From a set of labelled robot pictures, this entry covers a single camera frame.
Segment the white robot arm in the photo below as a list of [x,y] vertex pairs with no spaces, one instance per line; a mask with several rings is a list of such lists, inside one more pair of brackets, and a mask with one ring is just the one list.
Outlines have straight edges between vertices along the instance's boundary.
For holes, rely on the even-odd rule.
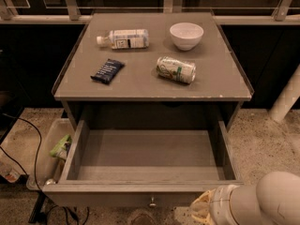
[[202,225],[300,225],[300,176],[270,172],[253,186],[220,186],[190,209]]

